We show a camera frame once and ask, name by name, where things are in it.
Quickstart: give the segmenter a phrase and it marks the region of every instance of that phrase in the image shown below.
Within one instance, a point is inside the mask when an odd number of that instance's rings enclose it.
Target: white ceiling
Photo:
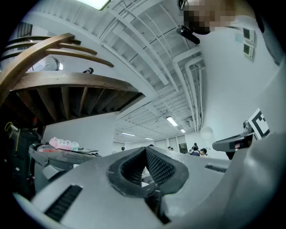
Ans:
[[[172,66],[172,59],[175,56],[194,47],[193,43],[186,42],[176,33],[177,27],[183,21],[182,17],[179,16],[176,2],[175,0],[114,0],[103,11],[97,11],[76,0],[43,0],[30,12],[31,14],[36,13],[43,17],[53,18],[67,25],[72,23],[73,26],[84,29],[88,36],[101,39],[130,62],[158,93],[158,98],[117,120],[114,139],[118,142],[140,142],[145,141],[145,137],[160,140],[166,137],[182,135],[180,129],[185,129],[187,132],[194,131],[194,128],[189,127],[184,121],[192,115],[179,78]],[[130,22],[132,28],[130,26],[128,28],[125,24],[119,22],[109,11],[113,8],[115,14],[119,14],[124,20],[128,20],[130,14],[125,13],[126,9],[123,7],[127,7],[130,10],[135,8],[134,12],[136,10],[137,12],[141,11],[139,19],[136,18]],[[117,30],[118,34],[115,34],[113,30],[107,33],[117,23],[123,29]],[[133,28],[147,40],[148,44],[145,44],[138,37],[138,34],[135,34]],[[132,42],[134,42],[133,48],[131,47],[131,42],[122,39],[122,34],[125,38],[132,38]],[[140,50],[141,55],[134,50],[134,45],[136,45],[136,50]],[[152,46],[155,53],[158,54],[157,58],[147,45]],[[179,62],[179,67],[183,74],[185,74],[185,63],[191,58]],[[163,65],[166,66],[167,71],[159,63],[158,60],[160,59],[163,61]],[[198,69],[191,66],[192,69],[197,100],[199,101]],[[158,77],[159,74],[156,74],[155,71],[157,73],[162,72],[163,77],[168,80],[167,85],[164,85]],[[175,90],[168,73],[170,73],[179,91]],[[166,120],[166,116],[172,116],[179,126],[173,127]],[[122,131],[135,134],[136,137],[120,134]]]

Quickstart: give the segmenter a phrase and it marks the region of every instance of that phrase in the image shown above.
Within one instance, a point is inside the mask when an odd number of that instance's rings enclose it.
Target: pink object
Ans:
[[[80,146],[75,141],[58,139],[56,137],[52,138],[49,143],[50,143],[50,145],[52,145],[55,148],[71,150],[71,151],[78,151],[79,150],[79,146]]]

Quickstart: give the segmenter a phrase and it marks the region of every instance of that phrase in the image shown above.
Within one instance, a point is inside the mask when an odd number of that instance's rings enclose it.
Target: fluorescent light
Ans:
[[[126,134],[126,135],[129,135],[129,136],[136,136],[134,134],[127,134],[127,133],[124,133],[124,132],[121,132],[122,134]]]
[[[167,120],[173,125],[173,126],[177,126],[178,124],[172,119],[171,116],[167,117]]]
[[[103,10],[105,6],[111,1],[111,0],[78,0],[79,2],[85,3],[87,5],[90,5],[91,7],[94,7],[98,10]]]

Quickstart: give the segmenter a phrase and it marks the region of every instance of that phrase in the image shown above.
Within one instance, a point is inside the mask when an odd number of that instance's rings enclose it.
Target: wooden staircase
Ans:
[[[37,117],[43,125],[48,125],[120,111],[142,95],[129,83],[105,76],[63,71],[26,73],[49,54],[88,59],[114,67],[109,61],[95,57],[96,51],[80,46],[80,41],[72,34],[17,38],[9,41],[5,50],[17,47],[30,48],[1,57],[4,60],[16,56],[0,73],[0,106],[3,105],[0,111],[16,115],[24,123],[32,123],[33,117]]]

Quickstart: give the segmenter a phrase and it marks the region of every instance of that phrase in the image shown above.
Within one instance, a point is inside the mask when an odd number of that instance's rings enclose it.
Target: black bag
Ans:
[[[13,131],[10,128],[4,136],[4,170],[8,175],[11,191],[17,192],[27,199],[35,194],[34,188],[34,160],[30,158],[28,150],[33,143],[38,143],[41,136],[30,129],[23,128]]]

